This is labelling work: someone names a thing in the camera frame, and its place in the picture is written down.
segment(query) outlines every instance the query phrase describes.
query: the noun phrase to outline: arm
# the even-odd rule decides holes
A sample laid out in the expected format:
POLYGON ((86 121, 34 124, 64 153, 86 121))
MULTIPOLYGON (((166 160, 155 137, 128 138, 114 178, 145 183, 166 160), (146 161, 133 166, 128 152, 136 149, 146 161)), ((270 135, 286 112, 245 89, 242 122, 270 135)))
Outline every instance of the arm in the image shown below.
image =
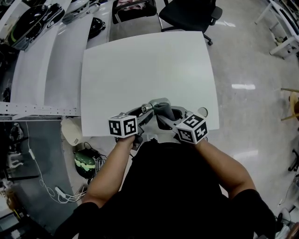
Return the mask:
POLYGON ((216 173, 220 185, 228 192, 230 199, 246 189, 256 190, 249 173, 238 161, 205 140, 199 142, 195 148, 216 173))
POLYGON ((135 136, 119 139, 109 154, 105 164, 91 181, 83 203, 92 202, 100 208, 121 187, 121 182, 128 163, 130 150, 133 147, 135 136))

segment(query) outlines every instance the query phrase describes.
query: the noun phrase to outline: cable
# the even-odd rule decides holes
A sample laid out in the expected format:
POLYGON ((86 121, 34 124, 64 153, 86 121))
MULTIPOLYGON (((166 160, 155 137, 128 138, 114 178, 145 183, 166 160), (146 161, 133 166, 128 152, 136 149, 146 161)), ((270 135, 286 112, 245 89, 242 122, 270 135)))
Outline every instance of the cable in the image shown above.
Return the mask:
POLYGON ((94 150, 94 151, 96 151, 100 156, 104 156, 104 157, 106 157, 107 158, 107 156, 106 155, 103 155, 103 154, 101 154, 101 153, 99 153, 98 152, 98 150, 95 150, 91 145, 90 145, 90 143, 88 143, 88 142, 84 142, 84 144, 83 144, 83 146, 84 146, 84 148, 86 148, 85 147, 85 144, 88 144, 89 145, 89 147, 90 147, 90 149, 92 149, 92 150, 94 150))
POLYGON ((50 197, 51 197, 55 202, 57 202, 57 203, 60 203, 60 204, 66 204, 66 203, 68 203, 68 202, 76 202, 76 201, 80 200, 80 199, 86 194, 86 190, 83 191, 83 190, 84 190, 84 187, 82 187, 82 191, 81 191, 81 193, 76 194, 76 195, 73 195, 73 196, 72 196, 72 195, 69 195, 69 194, 64 194, 64 193, 62 193, 62 191, 61 191, 60 189, 58 190, 58 187, 56 187, 56 188, 57 188, 57 189, 56 189, 56 192, 57 192, 57 194, 58 194, 58 197, 57 197, 58 200, 54 199, 54 197, 56 196, 56 194, 55 194, 54 190, 53 190, 52 188, 50 188, 50 187, 47 187, 46 183, 44 182, 44 180, 43 180, 43 174, 42 174, 42 172, 41 172, 41 169, 39 168, 39 165, 38 165, 38 163, 37 163, 37 161, 36 161, 36 158, 35 158, 35 156, 34 156, 34 154, 33 154, 33 152, 32 152, 32 149, 30 148, 30 145, 29 145, 29 142, 30 142, 30 135, 29 135, 29 128, 28 128, 27 121, 26 121, 26 126, 27 126, 27 133, 28 133, 28 152, 30 153, 32 159, 36 162, 36 165, 37 165, 37 168, 38 168, 38 172, 39 172, 39 174, 41 175, 41 179, 39 180, 39 184, 40 184, 42 187, 45 187, 45 188, 46 188, 46 190, 47 190, 48 194, 50 195, 50 197), (64 198, 64 199, 66 199, 66 201, 60 201, 59 197, 62 197, 62 198, 64 198))
POLYGON ((288 188, 288 191, 286 192, 286 195, 285 195, 284 200, 281 200, 280 203, 278 204, 279 206, 280 206, 281 204, 284 204, 284 203, 285 203, 286 198, 288 197, 289 190, 290 190, 291 186, 293 185, 293 183, 295 182, 294 179, 297 177, 296 174, 295 174, 295 177, 293 178, 293 180, 292 180, 292 182, 291 182, 291 184, 290 184, 290 186, 289 186, 289 188, 288 188))

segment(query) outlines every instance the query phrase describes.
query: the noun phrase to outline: white cable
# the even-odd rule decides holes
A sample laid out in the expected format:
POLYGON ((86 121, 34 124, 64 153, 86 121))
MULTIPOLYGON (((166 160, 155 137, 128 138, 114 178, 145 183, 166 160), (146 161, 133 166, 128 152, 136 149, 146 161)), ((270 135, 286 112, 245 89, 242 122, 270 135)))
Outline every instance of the white cable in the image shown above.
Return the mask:
POLYGON ((295 176, 294 176, 294 178, 293 178, 293 180, 292 180, 292 182, 291 182, 291 184, 290 184, 290 186, 289 186, 289 188, 288 188, 288 191, 286 192, 286 195, 285 195, 284 200, 281 199, 280 202, 279 202, 279 204, 278 204, 278 206, 280 206, 281 204, 284 204, 284 203, 285 203, 286 198, 288 197, 288 193, 289 193, 289 191, 290 191, 290 188, 291 188, 291 186, 293 185, 293 183, 295 183, 296 175, 297 175, 297 172, 295 173, 295 176))
POLYGON ((47 185, 45 184, 44 180, 43 180, 43 174, 41 172, 41 169, 39 168, 39 165, 36 161, 36 158, 30 148, 30 145, 29 145, 29 142, 30 142, 30 136, 29 136, 29 128, 28 128, 28 124, 27 124, 27 121, 26 121, 26 126, 27 126, 27 133, 28 133, 28 152, 30 153, 32 159, 36 162, 36 165, 37 165, 37 168, 38 168, 38 171, 39 171, 39 174, 41 175, 41 179, 39 180, 39 184, 42 186, 42 187, 45 187, 48 194, 50 195, 50 197, 57 203, 59 204, 66 204, 68 202, 76 202, 78 200, 80 200, 85 194, 86 194, 86 191, 83 192, 84 190, 84 187, 82 188, 82 191, 81 193, 79 194, 76 194, 76 195, 69 195, 69 194, 65 194, 65 197, 62 197, 61 194, 58 193, 58 201, 56 199, 54 199, 54 197, 56 196, 54 190, 50 187, 47 187, 47 185), (62 197, 64 199, 66 199, 66 201, 60 201, 59 197, 62 197))

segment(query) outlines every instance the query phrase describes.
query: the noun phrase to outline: white table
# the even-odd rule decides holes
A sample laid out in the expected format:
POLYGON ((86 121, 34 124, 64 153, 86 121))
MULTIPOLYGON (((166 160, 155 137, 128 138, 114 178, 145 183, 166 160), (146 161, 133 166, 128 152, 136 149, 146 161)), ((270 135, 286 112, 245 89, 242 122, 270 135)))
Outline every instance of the white table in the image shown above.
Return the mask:
POLYGON ((140 35, 85 50, 84 136, 109 135, 109 117, 164 97, 193 112, 207 108, 208 128, 219 128, 214 76, 201 32, 140 35))
MULTIPOLYGON (((271 11, 273 13, 273 15, 276 17, 277 22, 270 27, 270 30, 272 30, 274 27, 276 27, 278 24, 280 24, 287 36, 287 40, 284 41, 282 44, 278 45, 276 48, 274 48, 273 50, 270 51, 271 55, 274 55, 275 53, 277 53, 279 50, 281 50, 282 48, 286 47, 287 45, 293 43, 293 42, 299 42, 299 36, 297 35, 297 33, 295 32, 295 30, 293 29, 293 27, 291 26, 291 24, 288 22, 288 20, 286 19, 286 17, 281 13, 281 11, 284 11, 284 13, 287 15, 287 17, 293 22, 293 25, 295 26, 295 21, 292 19, 292 17, 290 16, 290 14, 279 4, 275 3, 273 0, 270 0, 269 5, 266 7, 266 9, 262 12, 262 14, 258 17, 258 19, 255 21, 255 23, 257 24, 261 19, 263 19, 266 15, 266 13, 268 11, 271 11), (286 26, 286 29, 283 27, 283 25, 280 23, 280 20, 282 20, 284 22, 283 25, 286 26)), ((299 51, 299 47, 298 45, 296 46, 296 49, 293 50, 291 53, 289 53, 288 55, 284 56, 284 58, 289 57, 295 53, 297 53, 299 51)))

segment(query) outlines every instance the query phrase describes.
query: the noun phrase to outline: wire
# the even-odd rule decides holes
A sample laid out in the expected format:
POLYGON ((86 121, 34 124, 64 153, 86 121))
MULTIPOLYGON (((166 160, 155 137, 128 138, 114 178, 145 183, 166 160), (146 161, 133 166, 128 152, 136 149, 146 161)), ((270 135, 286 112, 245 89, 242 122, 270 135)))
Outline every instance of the wire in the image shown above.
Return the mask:
POLYGON ((84 148, 86 148, 86 147, 85 147, 85 144, 88 144, 89 147, 90 147, 91 149, 93 149, 93 148, 91 147, 90 143, 88 143, 88 142, 84 142, 84 148))
POLYGON ((278 204, 279 206, 280 206, 281 204, 284 204, 284 203, 285 203, 286 198, 288 197, 289 190, 290 190, 291 186, 293 185, 293 183, 295 182, 294 179, 297 177, 296 174, 295 174, 295 177, 293 178, 293 180, 292 180, 292 182, 291 182, 291 184, 290 184, 290 186, 289 186, 289 188, 288 188, 288 191, 286 192, 286 195, 285 195, 284 200, 283 200, 283 201, 280 201, 280 203, 278 204))
MULTIPOLYGON (((30 145, 29 145, 29 142, 30 142, 30 135, 29 135, 29 128, 28 128, 27 121, 26 121, 26 126, 27 126, 27 133, 28 133, 28 152, 30 153, 30 151, 32 152, 32 149, 30 148, 30 145)), ((42 174, 42 172, 41 172, 41 169, 39 168, 39 165, 38 165, 38 163, 37 163, 35 157, 34 157, 31 153, 30 153, 30 155, 31 155, 32 159, 36 162, 36 165, 37 165, 37 168, 38 168, 38 172, 39 172, 39 174, 41 175, 41 179, 39 180, 39 184, 40 184, 42 187, 45 187, 45 188, 46 188, 48 194, 50 195, 50 197, 51 197, 55 202, 60 203, 60 204, 66 204, 66 203, 68 203, 68 202, 76 202, 76 201, 80 200, 80 199, 86 194, 86 191, 87 191, 87 190, 84 191, 84 187, 82 187, 82 191, 81 191, 81 193, 76 194, 76 195, 73 195, 73 196, 72 196, 72 195, 69 195, 69 194, 64 194, 65 197, 62 197, 62 196, 58 193, 58 197, 57 197, 58 200, 56 200, 56 199, 54 198, 54 197, 56 196, 54 190, 53 190, 52 188, 50 188, 50 187, 47 187, 46 183, 45 183, 44 180, 43 180, 43 174, 42 174), (66 201, 60 201, 59 197, 62 197, 62 198, 64 198, 64 199, 66 199, 66 201)))

